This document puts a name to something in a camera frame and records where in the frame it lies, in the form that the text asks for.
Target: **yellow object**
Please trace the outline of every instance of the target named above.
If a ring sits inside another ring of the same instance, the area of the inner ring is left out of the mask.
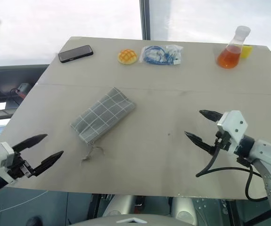
[[[118,62],[124,65],[130,65],[137,61],[137,55],[132,49],[123,49],[117,56]]]
[[[252,46],[242,46],[241,58],[248,58],[253,50]]]

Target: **clear plastic bag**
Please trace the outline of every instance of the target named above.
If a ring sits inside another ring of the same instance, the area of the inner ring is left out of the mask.
[[[145,46],[141,50],[139,62],[152,65],[179,65],[183,47],[177,45]]]

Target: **black smartphone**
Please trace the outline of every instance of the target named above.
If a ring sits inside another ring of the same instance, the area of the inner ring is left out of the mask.
[[[93,54],[90,45],[81,46],[58,54],[59,60],[62,63],[72,61],[81,57],[87,57]]]

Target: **cloth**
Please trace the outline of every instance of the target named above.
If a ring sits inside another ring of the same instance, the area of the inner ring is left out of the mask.
[[[134,108],[135,103],[113,87],[102,99],[81,114],[71,126],[87,145],[93,145]]]

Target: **table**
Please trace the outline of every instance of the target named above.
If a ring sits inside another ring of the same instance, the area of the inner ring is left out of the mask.
[[[181,65],[135,63],[125,66],[116,56],[123,48],[170,42],[72,37],[62,50],[90,44],[94,55],[61,64],[56,57],[0,135],[14,145],[40,133],[41,143],[22,152],[32,166],[60,150],[61,158],[38,177],[23,178],[14,187],[101,194],[136,194],[245,199],[248,174],[216,172],[196,178],[211,156],[196,147],[184,131],[214,143],[215,123],[201,109],[241,110],[247,135],[271,142],[271,53],[255,46],[250,58],[233,70],[214,62],[221,44],[173,42],[184,47]],[[137,107],[97,145],[88,162],[88,148],[70,123],[112,86]],[[239,166],[235,155],[221,151],[215,167]],[[253,178],[250,194],[265,196],[261,179]]]

